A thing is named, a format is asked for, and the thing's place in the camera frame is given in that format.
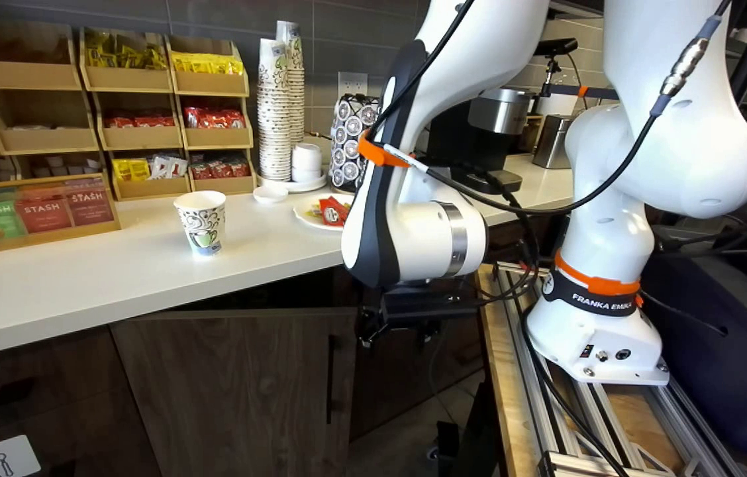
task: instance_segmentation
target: orange band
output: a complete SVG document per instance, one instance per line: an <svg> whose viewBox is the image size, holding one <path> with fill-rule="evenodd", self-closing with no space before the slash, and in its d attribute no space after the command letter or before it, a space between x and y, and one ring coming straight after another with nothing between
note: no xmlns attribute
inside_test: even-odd
<svg viewBox="0 0 747 477"><path fill-rule="evenodd" d="M408 166L400 157L395 157L395 154L379 148L375 144L370 144L370 140L367 140L367 133L357 137L355 150L357 150L363 158L367 158L367 161L374 161L374 165L379 165L379 166L402 166L402 169Z"/></svg>
<svg viewBox="0 0 747 477"><path fill-rule="evenodd" d="M563 275L579 281L590 295L598 295L598 297L637 295L637 289L640 289L637 281L611 281L611 277L584 275L577 268L573 268L569 262L563 262L561 254L554 258L554 264Z"/></svg>

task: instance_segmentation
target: white countertop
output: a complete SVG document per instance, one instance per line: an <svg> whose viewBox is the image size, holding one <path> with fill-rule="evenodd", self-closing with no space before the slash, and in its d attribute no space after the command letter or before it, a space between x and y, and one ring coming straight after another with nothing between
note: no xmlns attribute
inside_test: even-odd
<svg viewBox="0 0 747 477"><path fill-rule="evenodd" d="M569 198L569 169L510 157L521 207ZM0 251L0 349L106 326L143 312L252 289L342 264L338 232L301 224L282 203L228 198L228 239L215 258L192 258L173 198L118 201L118 230ZM478 207L488 224L510 219Z"/></svg>

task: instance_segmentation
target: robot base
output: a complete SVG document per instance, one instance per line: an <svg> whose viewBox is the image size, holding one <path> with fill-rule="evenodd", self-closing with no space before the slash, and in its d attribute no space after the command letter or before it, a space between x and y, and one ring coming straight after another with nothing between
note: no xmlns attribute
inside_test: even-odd
<svg viewBox="0 0 747 477"><path fill-rule="evenodd" d="M526 332L534 353L577 381L645 386L671 381L661 340L637 309L626 318L604 318L539 297L526 315Z"/></svg>

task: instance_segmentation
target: cabinet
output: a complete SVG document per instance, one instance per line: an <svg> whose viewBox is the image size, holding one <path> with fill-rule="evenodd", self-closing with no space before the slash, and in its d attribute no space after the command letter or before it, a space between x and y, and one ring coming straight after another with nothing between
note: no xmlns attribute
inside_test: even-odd
<svg viewBox="0 0 747 477"><path fill-rule="evenodd" d="M0 439L15 435L39 474L158 474L108 328L0 353Z"/></svg>
<svg viewBox="0 0 747 477"><path fill-rule="evenodd" d="M351 308L173 309L110 326L161 474L342 474L351 326Z"/></svg>

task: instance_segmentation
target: paper cup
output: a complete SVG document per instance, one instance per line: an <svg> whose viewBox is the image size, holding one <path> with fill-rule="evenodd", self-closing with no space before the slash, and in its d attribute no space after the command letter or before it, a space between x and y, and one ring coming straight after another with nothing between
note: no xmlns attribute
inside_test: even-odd
<svg viewBox="0 0 747 477"><path fill-rule="evenodd" d="M192 191L174 201L191 251L216 254L226 230L226 193Z"/></svg>

